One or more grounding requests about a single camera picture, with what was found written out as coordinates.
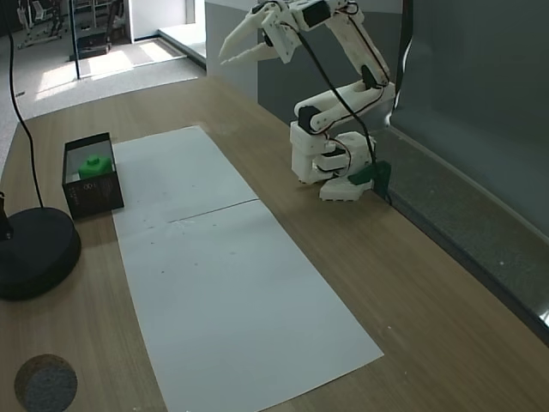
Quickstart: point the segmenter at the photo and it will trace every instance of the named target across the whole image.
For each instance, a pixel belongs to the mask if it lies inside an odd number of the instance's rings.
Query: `lamp base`
[[[0,299],[32,299],[55,288],[74,269],[80,236],[64,212],[23,210],[9,224],[14,237],[0,242]]]

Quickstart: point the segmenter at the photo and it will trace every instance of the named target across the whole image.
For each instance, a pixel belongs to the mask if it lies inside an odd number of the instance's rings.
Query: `exercise equipment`
[[[63,30],[64,18],[61,13],[61,0],[49,0],[47,4],[49,7],[44,8],[38,0],[32,2],[19,0],[17,16],[26,32],[26,37],[17,45],[18,49],[59,40],[63,37],[63,33],[67,32],[67,28]]]

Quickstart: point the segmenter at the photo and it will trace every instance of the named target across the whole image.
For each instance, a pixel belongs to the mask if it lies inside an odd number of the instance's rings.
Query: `gray partition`
[[[392,123],[549,235],[549,2],[416,0]]]

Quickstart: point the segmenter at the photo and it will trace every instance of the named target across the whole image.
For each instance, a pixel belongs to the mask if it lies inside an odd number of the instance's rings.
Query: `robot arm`
[[[395,87],[389,83],[389,68],[365,31],[363,21],[359,6],[350,0],[268,0],[254,6],[227,36],[220,58],[225,60],[242,39],[260,29],[265,39],[263,43],[223,63],[280,58],[286,64],[301,45],[298,33],[325,25],[361,76],[360,81],[338,88],[338,92],[354,112],[364,114],[394,99]],[[299,102],[294,111],[299,123],[315,134],[352,119],[331,91]]]
[[[330,83],[328,92],[299,102],[294,109],[298,121],[290,124],[292,170],[305,184],[326,180],[320,190],[324,200],[357,200],[372,186],[380,196],[387,195],[390,165],[376,162],[375,141],[365,125],[364,136],[356,131],[329,135],[333,126],[395,98],[389,68],[363,21],[353,0],[266,0],[251,9],[220,50],[223,64],[270,58],[286,64],[302,44],[316,61],[301,32],[325,25],[339,40],[360,80],[337,89]],[[257,29],[265,41],[230,58],[230,51]]]

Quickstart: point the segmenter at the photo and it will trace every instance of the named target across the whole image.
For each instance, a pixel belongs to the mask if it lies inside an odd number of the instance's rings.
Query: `white wall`
[[[159,28],[185,23],[185,0],[130,0],[134,39],[156,35]]]

